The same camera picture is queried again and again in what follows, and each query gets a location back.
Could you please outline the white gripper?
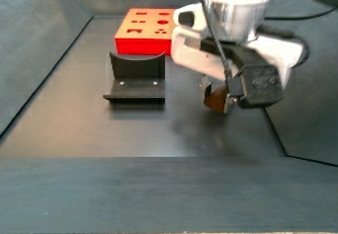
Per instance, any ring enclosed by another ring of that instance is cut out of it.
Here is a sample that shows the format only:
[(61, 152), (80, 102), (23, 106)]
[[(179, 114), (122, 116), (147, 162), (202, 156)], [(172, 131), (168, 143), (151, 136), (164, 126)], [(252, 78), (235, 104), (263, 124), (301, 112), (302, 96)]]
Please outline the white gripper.
[[(176, 27), (171, 33), (171, 58), (174, 62), (202, 73), (199, 90), (203, 101), (211, 95), (212, 83), (208, 76), (223, 81), (224, 68), (220, 56), (200, 50), (206, 21), (199, 3), (178, 8), (172, 14)], [(290, 68), (295, 65), (302, 54), (302, 45), (293, 41), (258, 36), (244, 44), (254, 49), (263, 59), (279, 70), (282, 85), (286, 86)], [(236, 99), (226, 95), (223, 113), (228, 114)]]

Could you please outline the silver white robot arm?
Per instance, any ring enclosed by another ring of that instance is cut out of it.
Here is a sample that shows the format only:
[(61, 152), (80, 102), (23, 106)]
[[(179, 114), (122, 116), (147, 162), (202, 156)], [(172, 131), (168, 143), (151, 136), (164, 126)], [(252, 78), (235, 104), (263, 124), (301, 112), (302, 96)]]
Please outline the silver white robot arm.
[(199, 0), (174, 11), (174, 62), (202, 74), (203, 104), (264, 108), (282, 100), (306, 45), (264, 25), (270, 0)]

